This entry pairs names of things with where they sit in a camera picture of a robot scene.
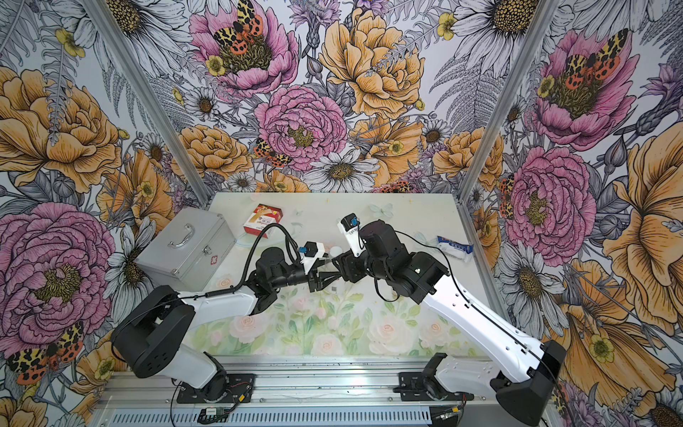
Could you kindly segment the clear bottle white label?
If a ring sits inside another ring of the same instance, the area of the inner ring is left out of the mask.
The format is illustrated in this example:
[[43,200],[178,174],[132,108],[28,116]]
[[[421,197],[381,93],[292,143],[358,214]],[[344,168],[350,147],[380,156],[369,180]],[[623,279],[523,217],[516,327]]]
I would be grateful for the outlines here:
[[336,258],[326,257],[322,261],[322,265],[319,267],[319,272],[339,272],[341,273],[341,278],[334,281],[326,289],[330,292],[335,292],[337,286],[341,286],[346,282],[346,278],[341,270],[341,263]]

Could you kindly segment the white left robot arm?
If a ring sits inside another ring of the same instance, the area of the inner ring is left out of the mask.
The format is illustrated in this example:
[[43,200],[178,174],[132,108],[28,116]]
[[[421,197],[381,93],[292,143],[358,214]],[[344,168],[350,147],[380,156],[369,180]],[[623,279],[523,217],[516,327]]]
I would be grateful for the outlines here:
[[112,352],[139,378],[163,375],[204,402],[224,400],[231,393],[229,375],[215,357],[185,345],[186,334],[216,320],[260,314],[282,288],[306,284],[312,292],[325,289],[341,278],[340,272],[323,269],[329,261],[318,253],[288,263],[283,250],[272,247],[233,288],[181,293],[160,286],[115,328]]

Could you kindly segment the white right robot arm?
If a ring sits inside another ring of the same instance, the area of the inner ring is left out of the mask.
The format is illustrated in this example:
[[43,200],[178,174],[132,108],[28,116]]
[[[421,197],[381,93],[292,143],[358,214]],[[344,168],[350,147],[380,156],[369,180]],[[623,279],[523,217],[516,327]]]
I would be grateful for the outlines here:
[[567,356],[561,344],[543,343],[514,327],[472,296],[448,261],[440,262],[425,251],[408,251],[398,231],[386,222],[362,226],[351,213],[338,228],[350,246],[336,259],[345,280],[385,281],[398,295],[454,325],[496,365],[475,379],[457,373],[455,361],[435,356],[423,370],[431,396],[441,400],[447,393],[492,394],[517,421],[528,426],[541,423]]

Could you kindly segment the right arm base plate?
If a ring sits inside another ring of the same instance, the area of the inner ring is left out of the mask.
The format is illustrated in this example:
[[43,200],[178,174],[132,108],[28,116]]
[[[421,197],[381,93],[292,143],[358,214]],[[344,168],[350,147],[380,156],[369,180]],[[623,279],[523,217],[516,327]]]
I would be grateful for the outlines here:
[[400,372],[398,385],[392,389],[402,401],[472,401],[475,396],[467,392],[451,392],[434,379],[424,378],[421,372]]

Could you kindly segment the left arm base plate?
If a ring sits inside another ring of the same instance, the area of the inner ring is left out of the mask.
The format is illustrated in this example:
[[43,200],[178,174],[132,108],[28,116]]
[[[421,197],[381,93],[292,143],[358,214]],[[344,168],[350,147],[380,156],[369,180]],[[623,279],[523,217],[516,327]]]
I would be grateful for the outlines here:
[[250,402],[256,375],[217,373],[204,387],[193,388],[181,383],[176,402],[179,404],[232,404]]

